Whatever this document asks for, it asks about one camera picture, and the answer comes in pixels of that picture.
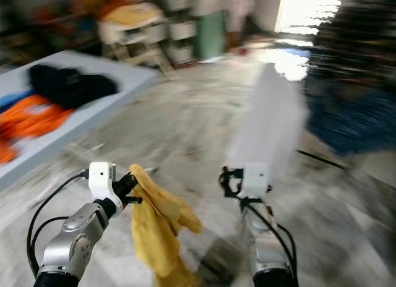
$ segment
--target green cloth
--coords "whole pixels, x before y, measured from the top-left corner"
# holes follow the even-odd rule
[[[206,60],[224,54],[226,43],[225,12],[197,17],[196,58]]]

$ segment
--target black cloth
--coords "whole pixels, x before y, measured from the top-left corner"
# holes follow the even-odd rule
[[[117,93],[117,85],[104,75],[84,75],[78,69],[58,69],[37,64],[29,69],[34,94],[65,109],[76,109],[98,98]]]

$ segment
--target concrete floor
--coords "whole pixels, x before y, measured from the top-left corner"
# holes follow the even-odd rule
[[[223,198],[217,177],[262,66],[257,57],[231,58],[181,71],[180,81],[147,90],[90,134],[106,142],[98,159],[126,168],[159,166],[154,180],[191,204],[204,230],[200,235],[182,231],[181,255],[204,286],[252,286],[240,253],[239,211]],[[55,163],[62,173],[49,177],[46,169]],[[54,176],[61,181],[86,166],[62,154],[0,191],[1,281],[33,286],[25,254],[32,199]],[[301,155],[292,167],[269,198],[277,220],[295,237],[300,286],[395,286],[396,190],[359,171],[344,173]],[[90,201],[85,186],[81,180],[61,192],[38,223]],[[134,256],[130,219],[127,209],[111,221],[80,286],[153,286],[151,271]],[[58,230],[59,224],[44,230],[38,257]]]

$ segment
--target yellow cloth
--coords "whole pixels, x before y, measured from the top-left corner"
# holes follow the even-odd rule
[[[118,7],[113,12],[102,18],[102,20],[110,20],[119,24],[139,27],[141,25],[146,25],[148,20],[152,20],[161,14],[161,10],[157,8],[145,9],[143,6],[139,7],[139,5],[129,5]]]
[[[143,197],[132,209],[132,237],[136,256],[155,273],[158,287],[198,286],[197,278],[179,258],[179,230],[199,233],[202,224],[182,199],[158,187],[139,165],[129,171],[139,182],[133,196]]]

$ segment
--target white table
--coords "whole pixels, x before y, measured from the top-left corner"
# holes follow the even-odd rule
[[[3,189],[44,161],[52,159],[62,148],[107,122],[142,90],[156,84],[159,74],[144,67],[131,67],[108,59],[73,51],[62,51],[0,75],[0,96],[29,89],[27,70],[35,64],[76,67],[86,74],[103,74],[116,81],[119,93],[100,98],[76,110],[58,129],[36,139],[21,140],[14,147],[18,156],[0,165],[0,189]]]

